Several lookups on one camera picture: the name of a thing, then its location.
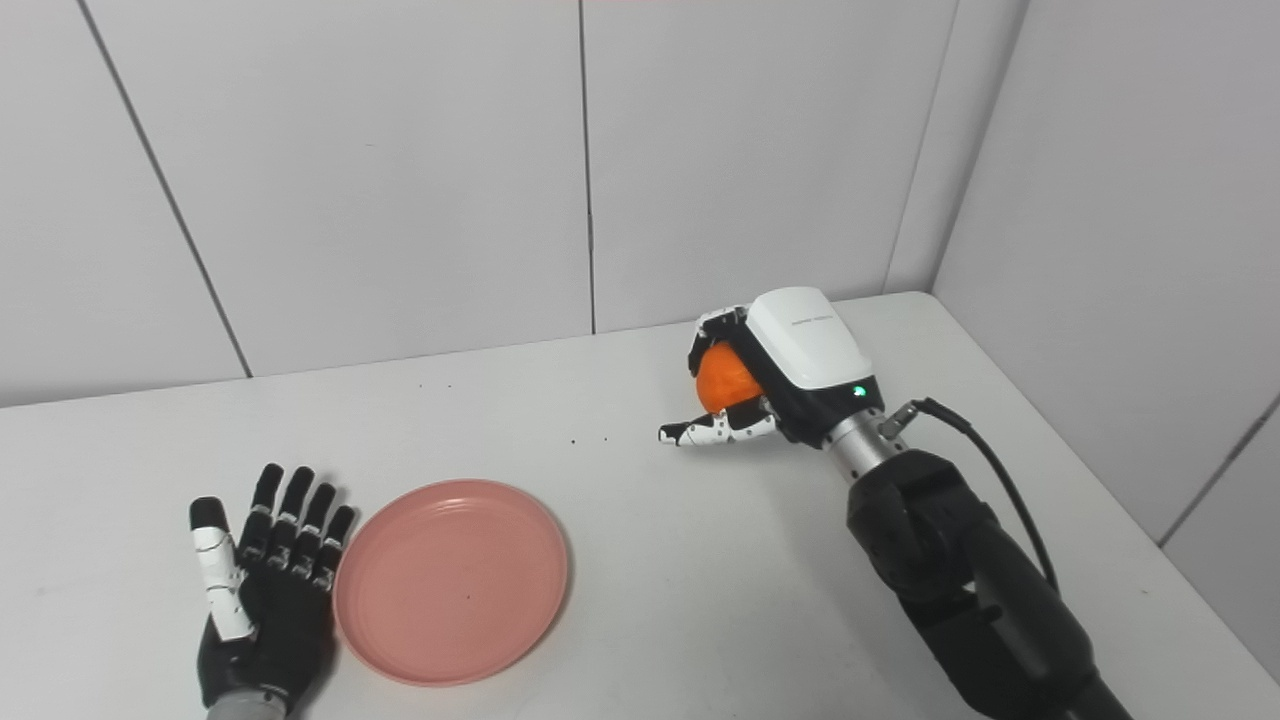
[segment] wall seam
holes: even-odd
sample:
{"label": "wall seam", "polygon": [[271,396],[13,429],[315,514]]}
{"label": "wall seam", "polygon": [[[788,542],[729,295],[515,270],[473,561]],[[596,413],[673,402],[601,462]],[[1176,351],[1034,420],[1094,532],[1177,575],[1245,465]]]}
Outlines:
{"label": "wall seam", "polygon": [[97,50],[102,55],[102,61],[106,64],[106,72],[111,76],[111,82],[115,83],[115,90],[120,95],[120,101],[124,104],[124,111],[129,115],[129,122],[133,124],[133,132],[138,136],[138,142],[142,143],[142,152],[146,154],[147,161],[151,164],[151,170],[156,176],[156,181],[160,182],[160,191],[164,193],[165,201],[169,204],[169,211],[178,223],[178,231],[182,233],[182,237],[187,243],[187,251],[191,252],[191,258],[196,263],[196,269],[200,270],[200,277],[205,283],[205,291],[209,292],[209,299],[214,302],[214,310],[218,313],[218,319],[223,323],[223,331],[227,333],[227,340],[232,343],[232,350],[236,351],[236,359],[239,361],[241,370],[244,373],[246,378],[252,378],[253,373],[248,368],[248,360],[244,357],[244,351],[241,348],[239,340],[236,337],[236,331],[232,328],[230,319],[227,316],[223,301],[218,297],[218,291],[214,288],[214,281],[209,277],[209,268],[205,266],[205,260],[200,255],[200,249],[196,247],[196,241],[192,238],[191,229],[187,227],[187,220],[183,218],[182,210],[178,208],[178,200],[173,195],[173,188],[169,187],[169,181],[165,178],[164,170],[160,168],[160,160],[156,158],[155,149],[152,149],[146,131],[142,129],[142,119],[138,117],[137,109],[133,106],[133,101],[129,99],[129,94],[124,88],[124,81],[120,78],[115,61],[111,59],[111,54],[106,49],[106,41],[99,31],[97,22],[93,20],[93,14],[90,12],[86,0],[76,0],[76,4],[79,5],[81,14],[84,17],[84,23],[88,26],[88,32],[93,36],[93,42],[97,45]]}
{"label": "wall seam", "polygon": [[1204,484],[1196,492],[1190,502],[1187,503],[1187,507],[1183,507],[1183,511],[1178,514],[1178,518],[1175,518],[1174,523],[1167,530],[1165,530],[1165,534],[1160,536],[1160,539],[1156,541],[1156,547],[1164,548],[1169,544],[1169,541],[1174,539],[1174,534],[1183,527],[1187,519],[1192,516],[1192,512],[1194,512],[1196,509],[1204,502],[1210,491],[1212,491],[1213,487],[1221,482],[1222,477],[1226,475],[1226,471],[1235,462],[1235,459],[1244,452],[1244,448],[1248,447],[1251,442],[1253,442],[1253,438],[1257,437],[1258,432],[1261,432],[1263,425],[1267,424],[1267,420],[1275,415],[1277,407],[1280,407],[1280,393],[1276,393],[1276,396],[1267,405],[1266,410],[1263,410],[1262,414],[1249,424],[1248,429],[1244,430],[1244,434],[1240,436],[1240,439],[1238,439],[1235,446],[1231,447],[1231,451],[1226,454],[1222,464],[1213,470],[1213,474],[1211,474],[1207,480],[1204,480]]}

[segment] fingertip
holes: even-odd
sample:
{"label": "fingertip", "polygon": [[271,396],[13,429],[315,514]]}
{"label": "fingertip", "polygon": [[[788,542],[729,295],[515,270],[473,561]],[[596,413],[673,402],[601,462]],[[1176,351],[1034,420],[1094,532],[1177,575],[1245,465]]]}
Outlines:
{"label": "fingertip", "polygon": [[329,532],[326,533],[326,539],[338,542],[339,544],[347,543],[347,533],[351,532],[351,527],[356,523],[356,510],[349,505],[343,505],[333,514],[333,520],[329,521]]}
{"label": "fingertip", "polygon": [[221,500],[206,496],[191,501],[191,529],[196,528],[219,528],[230,532]]}
{"label": "fingertip", "polygon": [[280,478],[283,478],[283,477],[284,477],[284,468],[280,468],[275,462],[268,462],[262,468],[262,474],[259,477],[257,482],[260,482],[260,483],[265,483],[265,482],[279,483]]}

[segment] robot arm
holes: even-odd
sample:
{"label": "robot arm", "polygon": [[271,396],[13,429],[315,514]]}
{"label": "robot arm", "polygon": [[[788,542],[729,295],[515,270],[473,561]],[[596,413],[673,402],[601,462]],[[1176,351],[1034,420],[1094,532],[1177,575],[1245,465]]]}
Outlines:
{"label": "robot arm", "polygon": [[[886,416],[870,361],[820,291],[776,290],[704,315],[694,375],[719,342],[764,391],[755,411],[791,442],[824,450],[851,483],[849,529],[966,703],[996,720],[1129,720],[1084,629],[991,507],[951,462],[901,439],[931,401]],[[659,437],[745,439],[730,410]]]}

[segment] white wall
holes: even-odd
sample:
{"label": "white wall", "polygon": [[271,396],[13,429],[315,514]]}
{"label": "white wall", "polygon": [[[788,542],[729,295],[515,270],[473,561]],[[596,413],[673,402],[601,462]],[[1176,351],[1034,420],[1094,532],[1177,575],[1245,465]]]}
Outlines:
{"label": "white wall", "polygon": [[954,1],[584,9],[600,329],[881,292]]}
{"label": "white wall", "polygon": [[253,373],[590,332],[573,3],[90,6]]}
{"label": "white wall", "polygon": [[[998,77],[983,47],[1021,1],[86,4],[270,374],[689,319],[782,284],[924,288]],[[239,374],[76,3],[5,12],[60,19],[65,47],[27,35],[8,51],[42,60],[9,68],[31,92],[81,63],[60,122],[84,147],[22,109],[0,142],[45,150],[4,182],[47,210],[58,188],[31,179],[65,155],[115,217],[23,220],[56,252],[0,245],[0,327],[24,346],[0,375],[33,401]],[[104,229],[110,251],[90,247]],[[68,283],[95,300],[61,304]],[[145,357],[122,382],[104,338]]]}
{"label": "white wall", "polygon": [[243,377],[74,3],[0,3],[0,406]]}
{"label": "white wall", "polygon": [[1280,389],[1276,37],[1270,0],[1032,3],[937,281],[1156,538]]}

